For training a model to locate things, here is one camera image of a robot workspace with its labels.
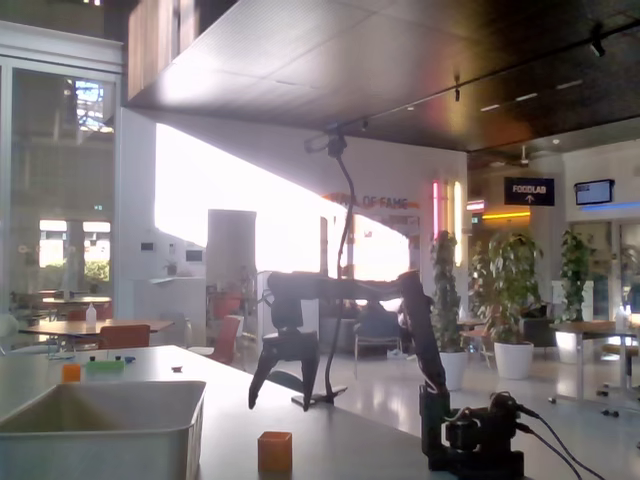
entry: white planter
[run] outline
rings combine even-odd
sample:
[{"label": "white planter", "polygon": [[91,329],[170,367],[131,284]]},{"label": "white planter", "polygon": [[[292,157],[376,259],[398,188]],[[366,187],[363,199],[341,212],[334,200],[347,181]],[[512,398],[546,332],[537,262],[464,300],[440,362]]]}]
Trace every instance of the white planter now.
[{"label": "white planter", "polygon": [[524,380],[529,376],[533,360],[533,344],[523,343],[511,345],[495,343],[496,365],[498,375],[509,380]]},{"label": "white planter", "polygon": [[462,379],[464,378],[464,371],[467,368],[468,358],[469,355],[467,352],[440,352],[440,360],[442,360],[444,373],[447,377],[447,389],[450,392],[462,388]]},{"label": "white planter", "polygon": [[[562,363],[575,365],[578,362],[576,352],[576,336],[572,333],[556,332],[556,345],[558,346],[558,356]],[[582,342],[584,362],[593,360],[594,342]]]}]

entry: screen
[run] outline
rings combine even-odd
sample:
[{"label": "screen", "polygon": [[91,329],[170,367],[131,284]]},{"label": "screen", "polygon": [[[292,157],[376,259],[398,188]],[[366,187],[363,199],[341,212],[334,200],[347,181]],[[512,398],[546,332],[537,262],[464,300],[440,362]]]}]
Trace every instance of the screen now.
[{"label": "screen", "polygon": [[576,205],[608,203],[613,200],[613,180],[576,183],[574,188],[576,191]]}]

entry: tall plant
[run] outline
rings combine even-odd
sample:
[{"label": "tall plant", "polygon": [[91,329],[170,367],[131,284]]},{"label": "tall plant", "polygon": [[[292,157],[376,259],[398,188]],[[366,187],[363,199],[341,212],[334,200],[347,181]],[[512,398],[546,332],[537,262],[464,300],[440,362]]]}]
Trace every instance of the tall plant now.
[{"label": "tall plant", "polygon": [[591,249],[582,239],[567,230],[562,235],[562,286],[564,288],[563,322],[581,322],[584,284],[589,277]]},{"label": "tall plant", "polygon": [[477,242],[469,255],[469,312],[473,317],[488,318],[493,292],[489,257],[483,244]]},{"label": "tall plant", "polygon": [[431,246],[435,293],[431,310],[438,349],[441,352],[461,352],[462,339],[458,331],[460,296],[453,275],[456,238],[442,231]]},{"label": "tall plant", "polygon": [[520,343],[522,309],[540,304],[536,259],[542,256],[533,238],[524,232],[500,232],[489,243],[493,294],[486,308],[487,329],[499,343]]}]

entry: blue light strip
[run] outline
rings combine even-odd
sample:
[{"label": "blue light strip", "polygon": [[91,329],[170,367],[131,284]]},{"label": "blue light strip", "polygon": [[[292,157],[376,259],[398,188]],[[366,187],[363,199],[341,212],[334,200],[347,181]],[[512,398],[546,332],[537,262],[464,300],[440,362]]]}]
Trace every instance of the blue light strip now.
[{"label": "blue light strip", "polygon": [[606,203],[603,205],[586,205],[584,207],[580,207],[580,210],[584,212],[593,212],[596,210],[617,210],[619,208],[640,208],[640,202]]}]

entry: black cable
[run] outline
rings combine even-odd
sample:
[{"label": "black cable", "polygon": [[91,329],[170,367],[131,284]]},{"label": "black cable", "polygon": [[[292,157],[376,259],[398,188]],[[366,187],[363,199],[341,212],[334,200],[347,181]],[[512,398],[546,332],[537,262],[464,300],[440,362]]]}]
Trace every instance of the black cable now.
[{"label": "black cable", "polygon": [[551,435],[553,435],[553,438],[556,439],[556,441],[558,442],[558,444],[562,447],[562,450],[564,450],[564,452],[569,456],[569,458],[571,460],[573,460],[579,467],[581,467],[583,470],[589,472],[591,475],[593,475],[594,477],[596,477],[599,480],[605,480],[605,478],[600,475],[599,473],[593,471],[592,469],[590,469],[589,467],[587,467],[584,463],[582,463],[580,460],[578,460],[567,448],[567,446],[562,442],[562,440],[560,440],[560,437],[558,436],[558,434],[555,432],[555,430],[551,427],[551,425],[549,425],[549,423],[540,416],[539,413],[534,412],[533,410],[525,407],[524,405],[520,405],[518,404],[518,410],[520,410],[522,413],[524,413],[525,415],[528,415],[532,418],[535,418],[536,420],[539,420],[543,423],[543,425],[545,427],[547,427],[547,429],[551,432]]},{"label": "black cable", "polygon": [[582,480],[582,477],[580,476],[580,473],[578,472],[578,470],[576,469],[576,467],[573,466],[573,464],[569,461],[569,459],[567,457],[565,457],[562,452],[560,450],[558,450],[556,447],[554,447],[553,445],[551,445],[549,442],[547,442],[544,438],[542,438],[540,435],[538,435],[536,432],[534,432],[533,430],[531,430],[531,435],[533,435],[534,437],[536,437],[538,440],[540,440],[542,443],[544,443],[553,453],[555,453],[556,455],[558,455],[562,461],[564,463],[566,463],[567,465],[569,465],[569,468],[571,468],[571,470],[573,470],[573,473],[576,474],[576,477],[579,480]]},{"label": "black cable", "polygon": [[[341,137],[338,137],[336,139],[336,142],[340,142],[340,141],[344,143],[344,139]],[[347,234],[349,233],[349,229],[351,228],[351,220],[353,218],[353,205],[355,204],[355,201],[356,201],[356,193],[355,193],[355,188],[353,186],[353,180],[351,179],[351,175],[349,175],[349,172],[347,171],[347,168],[344,166],[344,162],[342,161],[342,152],[338,151],[335,153],[335,155],[332,155],[331,148],[330,148],[329,155],[334,156],[335,159],[338,161],[340,170],[342,170],[342,174],[344,175],[344,178],[347,180],[347,183],[349,184],[349,194],[350,194],[349,206],[347,208],[347,218],[344,221],[344,228],[342,229],[342,237],[340,238],[340,248],[338,249],[337,277],[338,277],[338,280],[340,280],[342,278],[342,270],[341,270],[340,262],[342,260],[342,252],[344,250],[344,244],[347,240]],[[333,332],[333,341],[331,342],[331,351],[329,352],[329,358],[327,358],[327,366],[325,367],[325,370],[324,370],[324,385],[326,389],[327,400],[329,403],[333,403],[333,398],[335,397],[333,393],[333,389],[331,388],[331,379],[330,379],[331,363],[333,362],[333,356],[335,355],[336,348],[338,347],[338,336],[340,334],[340,325],[342,323],[343,309],[344,309],[344,301],[340,299],[338,303],[336,329]]]},{"label": "black cable", "polygon": [[569,451],[567,446],[564,443],[562,443],[562,440],[560,440],[560,437],[558,436],[558,434],[553,430],[553,428],[551,428],[551,425],[549,425],[544,418],[542,418],[540,415],[538,415],[537,418],[544,424],[545,427],[549,429],[549,431],[551,432],[551,435],[553,435],[553,437],[560,444],[564,452],[569,456],[571,460],[573,460],[576,464],[578,464],[578,466],[582,467],[584,470],[586,470],[587,472],[589,472],[591,475],[598,478],[599,480],[605,480],[605,478],[602,475],[594,472],[589,467],[587,467],[584,463],[582,463],[580,460],[578,460],[576,457],[573,456],[573,454]]},{"label": "black cable", "polygon": [[516,423],[516,428],[518,430],[520,430],[523,433],[526,433],[528,435],[533,435],[534,437],[536,437],[538,440],[540,440],[544,445],[546,445],[547,448],[549,448],[553,453],[555,453],[556,455],[558,455],[562,461],[564,463],[566,463],[567,465],[569,465],[569,468],[573,471],[573,473],[575,473],[576,478],[578,478],[578,480],[582,480],[582,477],[580,476],[580,472],[578,472],[578,470],[576,469],[576,467],[573,466],[573,464],[569,461],[569,459],[567,457],[565,457],[562,452],[560,450],[558,450],[556,447],[554,447],[553,445],[551,445],[549,442],[547,442],[544,438],[542,438],[539,434],[537,434],[536,432],[533,431],[533,429],[529,426],[526,425],[524,423]]}]

